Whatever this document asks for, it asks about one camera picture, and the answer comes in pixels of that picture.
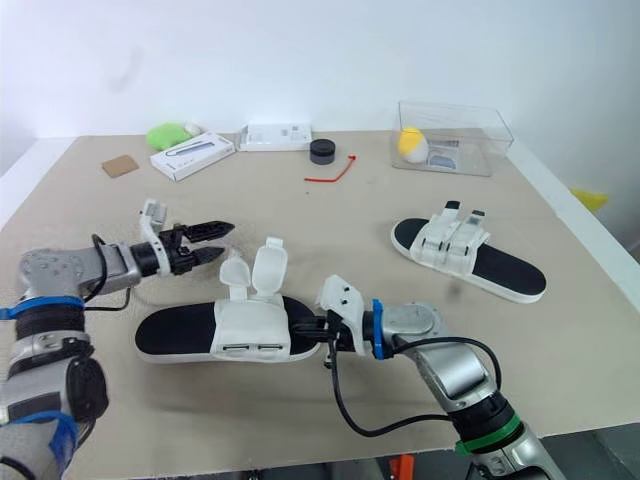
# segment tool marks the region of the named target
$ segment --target clear plastic box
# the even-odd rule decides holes
[[[401,101],[392,135],[396,168],[488,177],[513,143],[497,110]]]

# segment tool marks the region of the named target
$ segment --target yellow object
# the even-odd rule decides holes
[[[572,188],[570,190],[571,193],[573,193],[590,212],[595,212],[609,201],[609,195],[606,193],[587,192],[577,188]]]
[[[425,141],[424,135],[417,128],[403,128],[398,139],[398,153],[400,155],[409,155],[423,141]]]

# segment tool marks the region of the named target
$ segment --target black round container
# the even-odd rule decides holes
[[[336,144],[326,138],[314,140],[309,145],[309,158],[318,165],[328,165],[336,158]]]

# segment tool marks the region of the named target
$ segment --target green band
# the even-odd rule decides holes
[[[507,438],[509,435],[515,432],[516,428],[520,426],[520,423],[521,421],[518,418],[518,415],[514,413],[513,417],[511,417],[511,420],[509,420],[495,432],[491,432],[484,437],[474,438],[473,440],[469,440],[467,442],[463,442],[462,440],[456,442],[456,452],[464,457],[469,455],[469,453],[474,450],[493,445],[494,443]]]

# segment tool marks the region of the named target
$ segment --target red object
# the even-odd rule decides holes
[[[349,155],[347,156],[347,158],[349,159],[349,163],[347,163],[347,166],[344,167],[344,170],[342,170],[340,172],[340,175],[338,175],[336,178],[310,178],[310,177],[305,177],[304,181],[305,182],[320,182],[320,183],[335,183],[338,180],[340,180],[343,175],[345,173],[347,173],[347,170],[349,170],[349,168],[351,168],[351,165],[353,165],[353,162],[356,161],[356,156],[355,155]]]
[[[413,455],[400,455],[389,461],[391,475],[395,480],[413,480]]]

